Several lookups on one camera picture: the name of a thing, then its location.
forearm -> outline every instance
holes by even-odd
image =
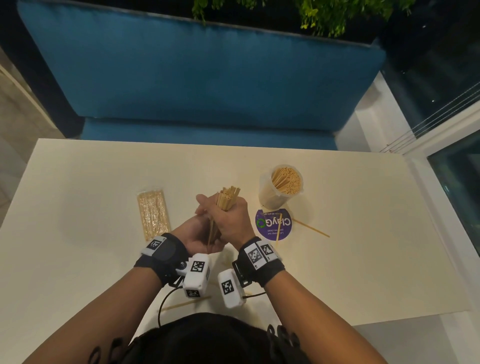
[[[265,291],[280,321],[298,336],[312,363],[386,364],[364,337],[288,272],[273,277]]]
[[[24,364],[86,364],[94,351],[95,357],[100,354],[100,363],[106,363],[114,340],[120,346],[112,359],[119,359],[161,288],[153,270],[131,269],[54,332]]]

blue sofa backrest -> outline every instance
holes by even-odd
[[[337,131],[381,49],[119,9],[20,0],[81,116]]]

white device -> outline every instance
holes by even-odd
[[[233,269],[227,269],[218,274],[218,284],[222,292],[225,307],[233,308],[242,306],[247,301],[243,296],[245,292]]]
[[[205,296],[210,275],[208,254],[197,253],[188,258],[184,269],[176,269],[177,273],[185,277],[183,291],[188,298],[200,298]]]

blue cushion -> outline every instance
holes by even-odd
[[[143,120],[86,118],[82,139],[121,142],[265,146],[336,150],[333,135],[318,131],[199,127]]]
[[[18,10],[87,117],[333,132],[385,58],[365,45],[86,4],[21,0]]]

green leaves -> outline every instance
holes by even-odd
[[[220,9],[225,0],[211,0],[213,9]],[[357,15],[380,15],[388,19],[397,6],[409,12],[415,0],[291,0],[295,3],[301,17],[301,28],[312,29],[318,36],[337,37],[345,33],[347,19]],[[209,0],[193,0],[192,13],[195,19],[204,18],[204,9]],[[257,0],[236,0],[247,9],[257,6]]]

